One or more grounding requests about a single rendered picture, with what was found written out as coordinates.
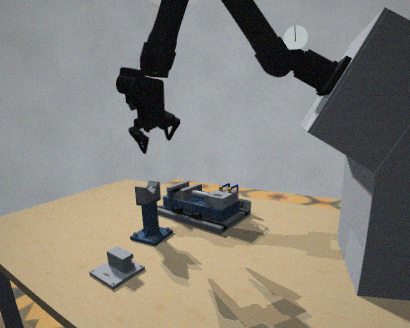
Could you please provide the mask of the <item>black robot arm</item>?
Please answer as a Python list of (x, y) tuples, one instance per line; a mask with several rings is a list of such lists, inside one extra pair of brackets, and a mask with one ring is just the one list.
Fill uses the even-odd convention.
[[(137, 109), (138, 118), (145, 122), (143, 102), (151, 106), (164, 101), (164, 82), (149, 77), (168, 78), (188, 1), (161, 0), (154, 26), (142, 48), (141, 69), (120, 68), (117, 91), (126, 94), (126, 104), (130, 110)], [(301, 49), (289, 50), (254, 0), (221, 1), (249, 41), (256, 59), (267, 74), (285, 76), (292, 68), (293, 77), (315, 88), (319, 96), (331, 93), (352, 58), (346, 55), (339, 62), (332, 62), (310, 49), (305, 52)]]

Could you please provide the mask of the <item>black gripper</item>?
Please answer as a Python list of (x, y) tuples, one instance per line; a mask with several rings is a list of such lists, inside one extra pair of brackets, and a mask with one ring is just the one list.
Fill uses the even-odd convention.
[[(171, 140), (174, 132), (180, 125), (180, 119), (165, 110), (164, 101), (161, 102), (160, 105), (149, 106), (149, 104), (145, 102), (143, 102), (143, 104), (145, 105), (146, 122), (140, 118), (134, 119), (134, 126), (129, 128), (129, 133), (138, 143), (141, 151), (146, 154), (149, 137), (144, 135), (141, 129), (144, 128), (144, 131), (149, 133), (150, 130), (158, 127), (164, 130), (166, 139)], [(169, 134), (168, 127), (170, 126), (172, 126), (172, 129)]]

